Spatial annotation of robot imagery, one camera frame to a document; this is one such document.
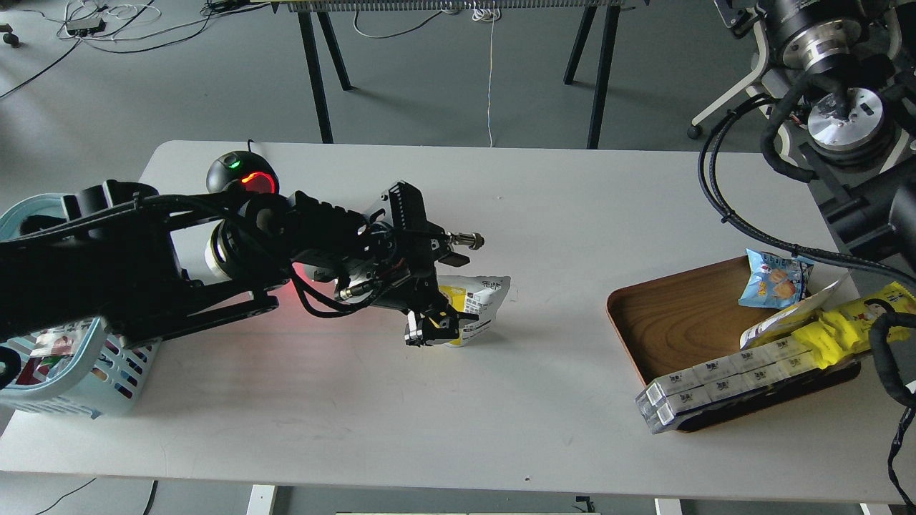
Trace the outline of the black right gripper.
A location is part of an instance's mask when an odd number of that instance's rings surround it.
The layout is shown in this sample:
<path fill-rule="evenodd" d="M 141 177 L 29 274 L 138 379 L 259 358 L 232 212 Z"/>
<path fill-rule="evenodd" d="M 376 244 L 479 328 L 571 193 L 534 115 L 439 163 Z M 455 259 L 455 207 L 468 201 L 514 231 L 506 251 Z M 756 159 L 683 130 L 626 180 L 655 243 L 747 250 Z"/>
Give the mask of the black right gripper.
<path fill-rule="evenodd" d="M 470 258 L 455 247 L 477 250 L 478 232 L 450 232 L 429 221 L 421 190 L 395 182 L 364 212 L 356 237 L 360 252 L 336 271 L 335 300 L 408 313 L 408 346 L 444 345 L 460 337 L 477 313 L 456 310 L 439 291 L 436 265 L 461 267 Z"/>

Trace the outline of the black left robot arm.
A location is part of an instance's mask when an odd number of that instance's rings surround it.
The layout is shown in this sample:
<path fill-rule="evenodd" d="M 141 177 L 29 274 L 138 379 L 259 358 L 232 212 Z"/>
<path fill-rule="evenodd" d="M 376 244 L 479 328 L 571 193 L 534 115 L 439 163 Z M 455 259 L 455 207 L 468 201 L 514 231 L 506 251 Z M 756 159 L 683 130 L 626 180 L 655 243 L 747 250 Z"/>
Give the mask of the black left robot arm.
<path fill-rule="evenodd" d="M 108 180 L 25 214 L 2 239 L 2 386 L 25 368 L 9 340 L 97 320 L 127 348 L 245 320 L 291 286 L 308 313 L 406 312 L 398 225 L 233 182 L 164 195 Z"/>

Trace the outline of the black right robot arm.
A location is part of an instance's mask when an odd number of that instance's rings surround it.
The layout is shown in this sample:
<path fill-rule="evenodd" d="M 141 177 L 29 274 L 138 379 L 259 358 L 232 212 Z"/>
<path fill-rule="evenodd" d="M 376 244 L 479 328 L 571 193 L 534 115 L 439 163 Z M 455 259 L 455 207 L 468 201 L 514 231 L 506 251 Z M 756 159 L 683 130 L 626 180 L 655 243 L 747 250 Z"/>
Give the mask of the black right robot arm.
<path fill-rule="evenodd" d="M 622 10 L 628 10 L 623 7 L 625 1 L 606 1 L 606 7 L 608 12 L 605 16 L 605 42 L 608 42 L 609 47 L 615 45 L 614 39 L 616 37 L 616 27 L 618 26 L 619 14 Z M 493 140 L 493 131 L 492 131 L 492 89 L 493 89 L 493 68 L 494 68 L 494 27 L 497 25 L 497 20 L 500 19 L 500 9 L 507 9 L 509 2 L 508 1 L 474 1 L 471 3 L 465 3 L 461 9 L 457 6 L 457 2 L 442 2 L 442 9 L 438 10 L 428 19 L 424 20 L 418 26 L 412 27 L 410 30 L 398 32 L 396 34 L 389 34 L 385 36 L 370 35 L 363 32 L 360 32 L 358 26 L 358 17 L 362 12 L 357 9 L 354 10 L 354 30 L 360 33 L 364 38 L 369 39 L 390 39 L 396 38 L 396 36 L 403 36 L 419 29 L 419 27 L 425 25 L 432 19 L 435 19 L 436 16 L 440 14 L 445 14 L 446 12 L 451 14 L 457 14 L 458 11 L 467 10 L 468 12 L 474 11 L 475 13 L 483 13 L 477 17 L 477 22 L 484 25 L 489 24 L 489 48 L 487 50 L 487 59 L 488 59 L 488 75 L 487 75 L 487 134 L 488 134 L 488 143 L 489 147 L 494 146 Z M 573 77 L 575 75 L 575 68 L 581 59 L 581 52 L 585 46 L 585 40 L 587 39 L 587 34 L 591 29 L 593 22 L 593 17 L 595 12 L 598 12 L 596 6 L 587 6 L 583 10 L 583 20 L 579 29 L 579 33 L 575 42 L 575 48 L 572 50 L 572 55 L 570 55 L 570 63 L 568 64 L 567 76 Z M 775 172 L 779 174 L 792 178 L 793 180 L 799 180 L 800 182 L 811 182 L 811 180 L 822 180 L 826 185 L 828 179 L 833 180 L 834 175 L 832 172 L 833 165 L 827 163 L 827 158 L 823 157 L 819 153 L 820 150 L 815 149 L 815 144 L 809 144 L 805 149 L 811 150 L 809 152 L 812 155 L 810 157 L 805 157 L 808 160 L 808 163 L 811 163 L 815 167 L 815 170 L 806 170 L 801 169 L 795 165 L 791 165 L 788 161 L 782 159 L 782 157 L 776 156 L 775 144 L 773 143 L 774 138 L 776 137 L 776 128 L 781 127 L 781 123 L 787 121 L 791 118 L 791 114 L 799 109 L 799 99 L 805 92 L 814 91 L 814 86 L 827 86 L 829 94 L 827 97 L 822 99 L 812 107 L 812 110 L 809 114 L 809 123 L 808 128 L 812 127 L 812 120 L 814 120 L 814 115 L 826 115 L 825 120 L 828 121 L 827 128 L 842 128 L 842 127 L 853 127 L 854 122 L 864 126 L 866 123 L 866 117 L 860 117 L 859 114 L 866 114 L 866 111 L 860 109 L 861 107 L 869 107 L 869 104 L 855 104 L 853 100 L 857 100 L 858 93 L 854 94 L 852 89 L 847 89 L 845 92 L 839 92 L 839 86 L 834 87 L 834 85 L 828 84 L 828 79 L 822 76 L 807 76 L 802 75 L 801 79 L 797 79 L 797 82 L 792 85 L 792 88 L 789 88 L 789 91 L 783 95 L 782 98 L 775 99 L 769 97 L 768 94 L 757 94 L 752 95 L 749 100 L 742 102 L 737 108 L 729 110 L 729 113 L 724 115 L 722 121 L 720 121 L 712 131 L 712 136 L 707 137 L 706 142 L 703 143 L 701 151 L 698 157 L 698 177 L 701 186 L 701 191 L 704 196 L 706 196 L 707 202 L 713 206 L 713 209 L 722 215 L 721 222 L 723 224 L 732 225 L 733 228 L 736 228 L 739 232 L 742 232 L 747 237 L 751 237 L 760 243 L 772 245 L 772 247 L 777 247 L 782 250 L 791 251 L 792 257 L 806 258 L 806 260 L 813 260 L 815 262 L 821 262 L 827 265 L 839 266 L 841 268 L 849 268 L 850 270 L 859 270 L 862 273 L 872 273 L 881 276 L 886 276 L 893 278 L 893 280 L 899 280 L 900 283 L 904 283 L 906 286 L 912 287 L 914 289 L 914 277 L 910 276 L 907 273 L 903 273 L 897 268 L 886 266 L 877 262 L 879 258 L 865 258 L 865 257 L 854 257 L 851 254 L 831 252 L 824 249 L 817 249 L 813 247 L 805 247 L 804 245 L 795 245 L 789 244 L 781 239 L 772 237 L 772 235 L 766 234 L 749 224 L 741 215 L 737 214 L 730 204 L 724 199 L 722 192 L 718 185 L 716 164 L 718 160 L 719 147 L 722 146 L 724 137 L 729 133 L 733 124 L 736 124 L 744 114 L 749 113 L 751 110 L 759 107 L 767 107 L 772 104 L 773 109 L 770 112 L 770 117 L 762 139 L 763 144 L 763 156 L 765 157 L 766 162 L 768 162 L 770 167 L 773 167 Z"/>

